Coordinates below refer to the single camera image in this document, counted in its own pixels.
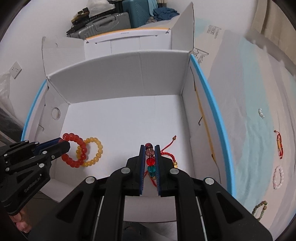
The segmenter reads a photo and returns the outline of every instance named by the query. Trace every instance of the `white box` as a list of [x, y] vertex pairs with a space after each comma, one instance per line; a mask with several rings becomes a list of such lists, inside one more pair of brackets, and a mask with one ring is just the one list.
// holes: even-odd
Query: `white box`
[[[211, 176], [235, 195], [223, 120], [206, 78], [190, 55], [193, 22], [190, 4], [169, 31], [172, 49], [167, 50], [143, 44], [146, 50], [106, 51], [105, 56], [87, 58], [83, 41], [43, 39], [47, 80], [32, 105], [22, 138], [44, 142], [73, 132], [83, 139], [97, 137], [104, 146], [102, 158], [90, 167], [71, 168], [60, 158], [53, 161], [51, 180], [42, 189], [46, 195], [61, 201], [86, 177], [107, 177], [125, 166], [128, 158], [139, 154], [140, 145], [151, 142], [165, 147], [174, 135], [177, 139], [168, 151], [180, 169], [199, 179]], [[104, 38], [110, 39], [107, 44], [103, 41], [105, 46], [108, 41], [113, 44], [113, 38]], [[73, 158], [76, 148], [71, 142]], [[90, 145], [90, 159], [96, 151]], [[174, 198], [159, 197], [147, 177], [141, 197], [126, 197], [124, 220], [175, 221], [174, 207]]]

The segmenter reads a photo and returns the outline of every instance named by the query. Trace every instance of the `suitcase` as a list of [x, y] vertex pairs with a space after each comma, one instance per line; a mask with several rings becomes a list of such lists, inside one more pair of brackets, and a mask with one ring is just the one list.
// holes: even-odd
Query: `suitcase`
[[148, 0], [124, 0], [122, 5], [130, 16], [132, 28], [144, 25], [150, 18]]
[[69, 34], [68, 37], [86, 39], [98, 34], [129, 28], [131, 28], [131, 23], [128, 13], [114, 13], [95, 19], [85, 27]]

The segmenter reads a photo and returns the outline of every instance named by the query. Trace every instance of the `wall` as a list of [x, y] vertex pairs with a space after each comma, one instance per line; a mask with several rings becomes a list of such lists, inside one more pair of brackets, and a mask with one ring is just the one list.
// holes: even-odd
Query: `wall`
[[[251, 25], [257, 0], [193, 0], [195, 16], [245, 34]], [[87, 0], [32, 0], [16, 16], [0, 42], [0, 74], [17, 61], [19, 76], [11, 78], [10, 99], [16, 117], [24, 123], [34, 97], [45, 79], [41, 39], [65, 37], [73, 15]], [[168, 7], [182, 12], [190, 0], [168, 0]]]

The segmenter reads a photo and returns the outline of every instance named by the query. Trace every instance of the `gray suitcase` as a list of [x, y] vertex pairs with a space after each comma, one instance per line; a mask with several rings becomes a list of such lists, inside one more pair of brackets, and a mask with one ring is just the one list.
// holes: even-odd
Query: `gray suitcase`
[[131, 28], [131, 22], [128, 13], [114, 13], [91, 21], [68, 37], [86, 39], [98, 34], [129, 28]]

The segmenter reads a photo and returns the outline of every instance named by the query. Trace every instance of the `electrical outlet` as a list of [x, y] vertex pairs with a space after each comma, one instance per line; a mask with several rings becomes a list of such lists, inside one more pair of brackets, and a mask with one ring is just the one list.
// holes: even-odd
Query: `electrical outlet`
[[11, 67], [11, 69], [9, 70], [9, 73], [15, 79], [18, 76], [18, 74], [20, 73], [21, 70], [22, 70], [22, 68], [20, 67], [18, 62], [15, 62], [13, 64], [13, 66]]

